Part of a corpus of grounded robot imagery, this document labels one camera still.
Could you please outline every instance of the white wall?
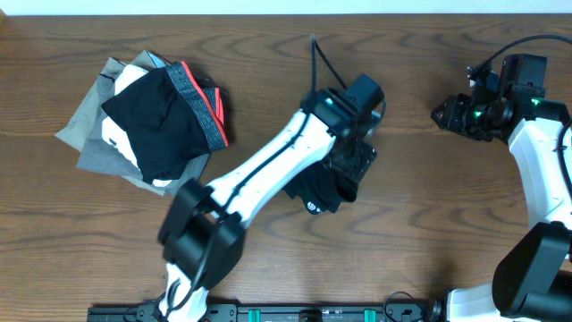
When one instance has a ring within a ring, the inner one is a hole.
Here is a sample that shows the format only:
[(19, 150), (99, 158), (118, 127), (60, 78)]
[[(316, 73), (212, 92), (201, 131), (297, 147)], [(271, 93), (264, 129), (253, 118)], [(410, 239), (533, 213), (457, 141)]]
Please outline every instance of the white wall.
[(8, 15), (572, 13), (572, 0), (0, 0)]

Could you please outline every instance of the wooden tabletop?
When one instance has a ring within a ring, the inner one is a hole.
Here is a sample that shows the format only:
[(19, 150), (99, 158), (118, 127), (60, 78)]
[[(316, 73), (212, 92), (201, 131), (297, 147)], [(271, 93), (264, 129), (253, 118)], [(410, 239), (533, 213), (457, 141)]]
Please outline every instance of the wooden tabletop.
[[(430, 111), (469, 93), (468, 65), (524, 36), (572, 35), (564, 15), (8, 17), (0, 31), (0, 320), (81, 321), (94, 303), (164, 292), (156, 234), (171, 198), (75, 168), (54, 137), (107, 57), (148, 49), (204, 69), (231, 93), (235, 142), (201, 181), (225, 174), (291, 118), (310, 85), (310, 35), (345, 80), (366, 72), (387, 113), (357, 201), (311, 216), (279, 193), (211, 294), (244, 303), (379, 302), (490, 281), (527, 231), (517, 165), (499, 141), (437, 129)], [(572, 102), (570, 48), (546, 55), (547, 97)], [(495, 68), (500, 71), (500, 64)], [(335, 85), (321, 64), (320, 86)]]

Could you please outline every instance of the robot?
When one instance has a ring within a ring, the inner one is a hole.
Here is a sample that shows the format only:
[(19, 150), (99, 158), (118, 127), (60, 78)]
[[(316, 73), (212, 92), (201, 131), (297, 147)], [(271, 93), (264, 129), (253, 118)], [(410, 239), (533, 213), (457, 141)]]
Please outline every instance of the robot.
[[(386, 301), (382, 307), (224, 307), (231, 321), (259, 322), (261, 312), (266, 321), (572, 321), (572, 275), (559, 270), (572, 252), (572, 120), (563, 103), (544, 98), (545, 57), (508, 55), (500, 75), (491, 65), (506, 49), (538, 38), (572, 44), (552, 35), (509, 44), (468, 68), (471, 96), (453, 95), (431, 114), (443, 130), (502, 140), (517, 161), (530, 231), (490, 284), (452, 290), (445, 300)], [(364, 139), (383, 116), (374, 110), (385, 107), (382, 89), (362, 74), (347, 88), (341, 82), (344, 89), (316, 90), (314, 49), (340, 79), (313, 41), (312, 90), (286, 127), (243, 165), (205, 187), (187, 182), (175, 197), (158, 235), (167, 261), (165, 295), (137, 307), (92, 308), (88, 321), (217, 321), (212, 308), (219, 307), (206, 305), (208, 290), (238, 263), (248, 227), (274, 194), (315, 162), (355, 182), (366, 174), (376, 152)]]

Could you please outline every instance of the black garment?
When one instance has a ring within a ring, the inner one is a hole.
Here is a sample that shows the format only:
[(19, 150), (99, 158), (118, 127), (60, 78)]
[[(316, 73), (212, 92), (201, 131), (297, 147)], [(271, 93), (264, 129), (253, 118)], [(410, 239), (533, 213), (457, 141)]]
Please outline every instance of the black garment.
[(102, 108), (127, 132), (143, 182), (179, 179), (189, 160), (211, 151), (193, 108), (165, 68), (135, 80)]
[(358, 185), (337, 171), (316, 162), (288, 182), (283, 190), (294, 199), (300, 196), (306, 210), (317, 215), (326, 210), (336, 212), (342, 201), (354, 202)]

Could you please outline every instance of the clothing stack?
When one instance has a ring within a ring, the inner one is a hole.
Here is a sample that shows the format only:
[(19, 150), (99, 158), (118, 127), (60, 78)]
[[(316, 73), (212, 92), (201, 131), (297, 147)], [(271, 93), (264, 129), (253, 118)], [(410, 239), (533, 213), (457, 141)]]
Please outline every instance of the clothing stack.
[(77, 167), (120, 175), (174, 195), (228, 146), (221, 90), (184, 62), (148, 51), (131, 64), (109, 58), (68, 125), (55, 136), (80, 151)]

